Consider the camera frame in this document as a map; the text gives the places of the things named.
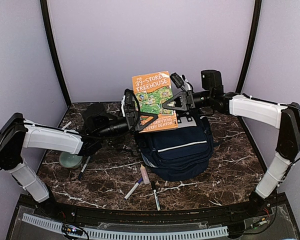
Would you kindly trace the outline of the orange treehouse book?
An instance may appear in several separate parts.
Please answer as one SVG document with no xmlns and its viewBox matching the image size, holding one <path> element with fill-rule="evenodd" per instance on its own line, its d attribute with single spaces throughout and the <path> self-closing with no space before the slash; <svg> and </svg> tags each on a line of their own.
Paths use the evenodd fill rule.
<svg viewBox="0 0 300 240">
<path fill-rule="evenodd" d="M 154 122 L 141 131 L 142 133 L 174 130 L 178 127 L 176 112 L 163 108 L 163 103 L 173 97 L 168 71 L 133 76 L 132 87 L 140 110 L 158 116 Z"/>
</svg>

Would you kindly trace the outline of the navy blue student backpack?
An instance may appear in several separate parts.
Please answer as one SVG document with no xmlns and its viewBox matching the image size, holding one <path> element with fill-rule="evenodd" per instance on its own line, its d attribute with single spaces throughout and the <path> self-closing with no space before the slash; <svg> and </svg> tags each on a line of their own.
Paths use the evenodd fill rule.
<svg viewBox="0 0 300 240">
<path fill-rule="evenodd" d="M 206 171 L 214 152 L 214 138 L 209 120 L 191 113 L 181 128 L 136 133 L 134 139 L 143 162 L 160 178 L 184 181 Z"/>
</svg>

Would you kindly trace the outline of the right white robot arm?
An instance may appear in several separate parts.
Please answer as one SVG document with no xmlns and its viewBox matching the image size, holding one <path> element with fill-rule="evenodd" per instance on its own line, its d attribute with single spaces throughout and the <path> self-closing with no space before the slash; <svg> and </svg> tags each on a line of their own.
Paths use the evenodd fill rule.
<svg viewBox="0 0 300 240">
<path fill-rule="evenodd" d="M 276 103 L 245 93 L 225 92 L 221 72 L 203 70 L 200 73 L 203 90 L 193 92 L 185 76 L 172 73 L 167 77 L 181 91 L 163 103 L 163 108 L 190 112 L 210 107 L 220 114 L 253 120 L 278 130 L 275 154 L 253 191 L 257 196 L 245 205 L 245 213 L 256 217 L 265 208 L 265 200 L 284 182 L 291 168 L 300 161 L 300 105 Z"/>
</svg>

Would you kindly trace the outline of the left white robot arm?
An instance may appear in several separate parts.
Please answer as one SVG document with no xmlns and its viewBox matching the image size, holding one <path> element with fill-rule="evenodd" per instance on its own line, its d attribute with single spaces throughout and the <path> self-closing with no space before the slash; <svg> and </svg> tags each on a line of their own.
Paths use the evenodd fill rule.
<svg viewBox="0 0 300 240">
<path fill-rule="evenodd" d="M 50 218 L 61 213 L 47 185 L 40 180 L 21 156 L 25 148 L 67 152 L 89 157 L 107 139 L 120 138 L 129 132 L 140 132 L 158 119 L 154 113 L 142 112 L 135 105 L 122 104 L 119 115 L 106 111 L 101 103 L 94 103 L 82 112 L 82 132 L 40 125 L 14 113 L 0 130 L 0 170 L 9 172 L 27 191 L 41 210 Z"/>
</svg>

